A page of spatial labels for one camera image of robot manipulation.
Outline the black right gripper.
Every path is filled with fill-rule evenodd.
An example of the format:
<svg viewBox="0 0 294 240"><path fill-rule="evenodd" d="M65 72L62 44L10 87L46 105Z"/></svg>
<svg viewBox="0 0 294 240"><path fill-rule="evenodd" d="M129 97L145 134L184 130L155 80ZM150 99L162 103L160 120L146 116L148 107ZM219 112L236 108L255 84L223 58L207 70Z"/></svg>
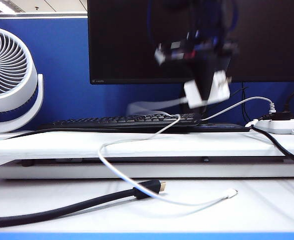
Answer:
<svg viewBox="0 0 294 240"><path fill-rule="evenodd" d="M202 100L210 96L216 60L219 58L219 71L225 75L231 56L238 53L238 43L223 36L205 36L199 30L188 32L186 38L169 43L160 43L155 49L154 57L159 65L164 63L191 62L190 68Z"/></svg>

